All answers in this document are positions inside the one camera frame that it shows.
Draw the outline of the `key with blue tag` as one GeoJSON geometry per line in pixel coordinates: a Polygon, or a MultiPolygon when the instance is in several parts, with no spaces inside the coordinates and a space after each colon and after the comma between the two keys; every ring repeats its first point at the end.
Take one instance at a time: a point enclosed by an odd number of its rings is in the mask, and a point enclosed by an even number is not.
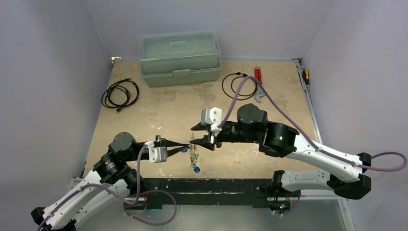
{"type": "Polygon", "coordinates": [[[181,149],[181,152],[182,153],[186,153],[188,150],[189,150],[189,146],[184,146],[182,149],[181,149]]]}

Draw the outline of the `metal keyring with keys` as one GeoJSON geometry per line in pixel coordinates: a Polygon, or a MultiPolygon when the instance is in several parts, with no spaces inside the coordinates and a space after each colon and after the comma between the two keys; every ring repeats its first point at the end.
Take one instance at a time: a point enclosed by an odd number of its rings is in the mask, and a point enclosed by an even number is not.
{"type": "Polygon", "coordinates": [[[199,166],[197,165],[198,162],[198,151],[197,151],[197,147],[196,144],[190,144],[190,161],[191,161],[191,168],[193,169],[193,171],[195,173],[199,173],[201,171],[201,169],[199,168],[199,166]]]}

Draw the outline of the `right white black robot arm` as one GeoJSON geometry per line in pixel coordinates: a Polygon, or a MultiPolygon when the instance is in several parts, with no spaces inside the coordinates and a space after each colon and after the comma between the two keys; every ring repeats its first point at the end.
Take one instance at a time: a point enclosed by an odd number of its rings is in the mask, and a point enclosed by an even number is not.
{"type": "Polygon", "coordinates": [[[371,164],[367,153],[346,154],[315,141],[309,141],[298,130],[283,123],[268,120],[267,112],[249,103],[237,112],[237,121],[221,122],[220,108],[202,110],[201,121],[192,131],[207,131],[207,135],[190,143],[208,150],[222,143],[255,143],[267,156],[288,158],[315,166],[316,170],[292,172],[277,170],[268,190],[281,196],[300,190],[328,190],[337,196],[358,200],[371,191],[371,178],[364,175],[363,164],[371,164]]]}

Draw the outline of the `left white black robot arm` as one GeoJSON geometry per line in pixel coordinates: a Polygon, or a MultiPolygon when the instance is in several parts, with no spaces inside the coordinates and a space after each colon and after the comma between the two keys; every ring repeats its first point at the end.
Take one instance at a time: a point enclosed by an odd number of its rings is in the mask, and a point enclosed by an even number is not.
{"type": "Polygon", "coordinates": [[[78,185],[52,205],[32,210],[37,230],[74,231],[81,218],[106,207],[113,198],[127,205],[137,205],[140,196],[150,191],[144,186],[140,167],[133,169],[128,162],[165,162],[189,147],[159,135],[154,141],[136,142],[130,133],[118,133],[107,153],[78,185]]]}

